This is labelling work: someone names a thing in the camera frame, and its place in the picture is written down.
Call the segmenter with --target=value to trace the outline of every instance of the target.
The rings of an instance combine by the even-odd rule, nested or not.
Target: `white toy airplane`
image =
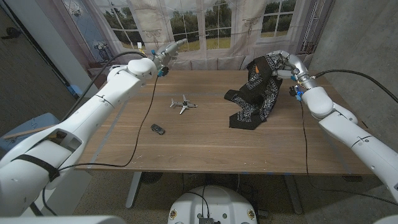
[[[182,112],[184,112],[185,109],[198,107],[198,105],[194,105],[193,103],[188,103],[189,100],[186,99],[184,94],[182,96],[184,97],[184,102],[183,103],[174,102],[174,100],[172,98],[172,104],[170,105],[170,107],[172,107],[172,106],[182,106],[180,114],[182,114]]]

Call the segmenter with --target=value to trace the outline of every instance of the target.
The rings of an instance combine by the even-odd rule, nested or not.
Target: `table top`
[[[289,95],[295,83],[284,80],[277,103],[255,130],[229,128],[229,116],[241,108],[224,99],[247,82],[247,71],[170,71],[157,81],[152,107],[142,126],[137,149],[126,167],[93,166],[154,172],[306,174],[300,102]],[[88,143],[80,162],[125,164],[132,155],[139,126],[148,110],[155,78],[137,96],[119,105]],[[323,77],[317,82],[330,98],[351,109]],[[197,108],[170,108],[185,94]],[[310,174],[372,174],[342,143],[326,137],[304,107]],[[165,129],[153,132],[152,124]]]

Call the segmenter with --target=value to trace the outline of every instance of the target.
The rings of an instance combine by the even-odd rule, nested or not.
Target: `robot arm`
[[[112,110],[157,75],[187,39],[169,44],[151,58],[131,60],[110,71],[108,83],[64,122],[30,136],[0,161],[0,216],[18,216],[47,186],[55,188],[76,164]]]
[[[308,75],[307,68],[297,56],[283,50],[270,54],[279,55],[285,65],[292,69],[290,76],[287,70],[278,70],[275,75],[296,80],[300,86],[307,89],[302,94],[302,99],[312,116],[320,120],[320,126],[349,147],[398,201],[398,153],[360,128],[354,114],[330,99],[325,89],[318,86],[315,79]]]

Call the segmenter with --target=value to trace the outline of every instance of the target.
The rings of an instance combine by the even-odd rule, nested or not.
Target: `paisley fabric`
[[[239,91],[229,90],[224,96],[243,109],[229,117],[230,128],[254,130],[267,121],[282,84],[272,72],[282,68],[283,61],[278,55],[265,55],[248,64],[248,82]]]

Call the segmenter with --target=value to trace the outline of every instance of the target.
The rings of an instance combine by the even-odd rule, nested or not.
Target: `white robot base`
[[[200,197],[202,194],[208,207]],[[167,223],[256,224],[257,220],[252,205],[242,195],[226,187],[209,185],[192,189],[177,199],[170,209]]]

